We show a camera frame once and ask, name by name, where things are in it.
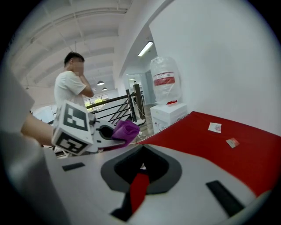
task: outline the clear plastic bag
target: clear plastic bag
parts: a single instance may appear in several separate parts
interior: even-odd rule
[[[171,57],[156,57],[150,63],[150,70],[156,103],[165,105],[178,101],[181,89],[175,60]]]

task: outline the short black hair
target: short black hair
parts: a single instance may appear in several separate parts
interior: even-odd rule
[[[70,61],[70,59],[72,59],[72,58],[79,58],[79,59],[81,59],[82,62],[85,62],[85,59],[84,59],[84,57],[83,57],[82,55],[80,55],[80,54],[77,53],[77,52],[71,51],[71,52],[69,52],[69,53],[67,54],[67,56],[65,57],[65,66],[66,66],[66,64]]]

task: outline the black railing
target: black railing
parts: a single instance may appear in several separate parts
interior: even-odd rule
[[[96,118],[97,119],[101,119],[101,118],[105,118],[107,116],[111,116],[112,115],[112,117],[108,120],[108,122],[111,122],[112,124],[116,125],[117,122],[121,118],[131,115],[131,120],[133,122],[136,122],[137,118],[136,118],[135,110],[134,110],[134,107],[133,107],[132,97],[136,98],[136,104],[138,105],[139,113],[140,113],[140,117],[141,118],[143,118],[143,116],[144,116],[144,115],[142,115],[142,114],[144,114],[144,110],[143,110],[143,104],[142,104],[142,99],[141,99],[140,87],[139,87],[138,84],[134,85],[134,90],[135,90],[134,94],[130,94],[129,90],[126,90],[127,95],[116,97],[116,98],[112,98],[112,99],[109,99],[109,100],[106,100],[106,101],[102,101],[102,102],[99,102],[99,103],[91,104],[91,105],[87,106],[86,108],[90,109],[90,108],[93,108],[93,107],[96,107],[96,106],[99,106],[99,105],[107,104],[107,103],[110,103],[110,102],[115,102],[115,101],[118,101],[118,100],[121,100],[121,99],[127,99],[126,102],[123,103],[123,104],[115,105],[115,106],[110,107],[108,109],[102,109],[102,110],[99,110],[99,111],[93,111],[91,113],[97,114],[97,113],[104,112],[106,110],[109,110],[109,109],[112,109],[112,108],[115,108],[115,107],[119,107],[118,110],[116,112],[114,112],[114,113],[110,113],[110,114],[107,114],[107,115],[104,115],[104,116],[101,116],[101,117],[98,117],[98,115],[96,115]]]

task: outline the black rubber pad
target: black rubber pad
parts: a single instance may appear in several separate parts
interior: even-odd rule
[[[85,166],[84,163],[74,163],[74,164],[70,164],[70,165],[66,165],[66,166],[62,166],[64,171],[70,171],[70,170],[74,170],[80,167]]]
[[[206,185],[230,217],[244,209],[244,206],[221,184],[221,182],[212,181],[206,183]]]

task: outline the red mat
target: red mat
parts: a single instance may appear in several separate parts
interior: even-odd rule
[[[221,123],[221,133],[209,131]],[[231,148],[226,140],[240,145]],[[281,137],[231,120],[199,112],[140,142],[206,158],[244,182],[257,196],[272,189],[281,172]]]

